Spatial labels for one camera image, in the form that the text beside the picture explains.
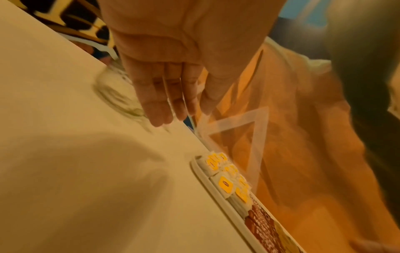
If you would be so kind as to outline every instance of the hand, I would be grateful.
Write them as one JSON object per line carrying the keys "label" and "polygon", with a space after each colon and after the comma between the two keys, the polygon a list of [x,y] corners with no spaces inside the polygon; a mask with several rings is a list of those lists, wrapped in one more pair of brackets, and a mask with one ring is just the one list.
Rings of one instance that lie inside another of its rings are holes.
{"label": "hand", "polygon": [[350,242],[350,246],[357,253],[400,253],[400,248],[370,241],[353,241]]}
{"label": "hand", "polygon": [[210,114],[262,44],[282,4],[267,0],[99,0],[137,97],[154,126]]}

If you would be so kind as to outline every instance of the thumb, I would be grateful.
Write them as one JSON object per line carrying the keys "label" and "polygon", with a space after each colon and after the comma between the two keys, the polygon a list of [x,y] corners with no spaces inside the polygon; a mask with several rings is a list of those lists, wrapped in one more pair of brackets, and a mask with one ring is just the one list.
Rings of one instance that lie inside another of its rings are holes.
{"label": "thumb", "polygon": [[218,78],[208,73],[200,98],[201,111],[206,115],[210,115],[239,76]]}
{"label": "thumb", "polygon": [[372,241],[351,241],[350,246],[357,253],[400,253],[399,248],[386,246]]}

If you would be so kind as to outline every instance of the white tabletop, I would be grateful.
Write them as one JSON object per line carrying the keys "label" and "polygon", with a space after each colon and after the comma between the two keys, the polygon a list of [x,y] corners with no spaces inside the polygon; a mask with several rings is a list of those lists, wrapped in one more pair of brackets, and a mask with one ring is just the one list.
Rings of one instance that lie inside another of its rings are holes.
{"label": "white tabletop", "polygon": [[0,252],[251,252],[198,182],[182,123],[145,131],[104,65],[0,0]]}

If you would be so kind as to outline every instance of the human hand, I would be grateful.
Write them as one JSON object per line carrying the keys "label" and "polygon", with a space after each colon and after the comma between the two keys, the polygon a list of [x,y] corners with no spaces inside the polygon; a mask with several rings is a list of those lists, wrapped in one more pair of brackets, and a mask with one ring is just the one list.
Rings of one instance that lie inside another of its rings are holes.
{"label": "human hand", "polygon": [[357,253],[400,253],[400,248],[383,245],[371,241],[352,241],[350,246]]}
{"label": "human hand", "polygon": [[266,0],[99,0],[137,97],[154,126],[209,114],[240,76],[275,17]]}

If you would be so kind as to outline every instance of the table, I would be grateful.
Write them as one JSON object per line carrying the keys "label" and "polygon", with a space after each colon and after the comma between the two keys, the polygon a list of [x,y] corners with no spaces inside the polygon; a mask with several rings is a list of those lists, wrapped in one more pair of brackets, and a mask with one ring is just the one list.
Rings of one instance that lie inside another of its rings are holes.
{"label": "table", "polygon": [[251,252],[183,123],[115,112],[92,90],[105,66],[6,0],[0,34],[0,252]]}

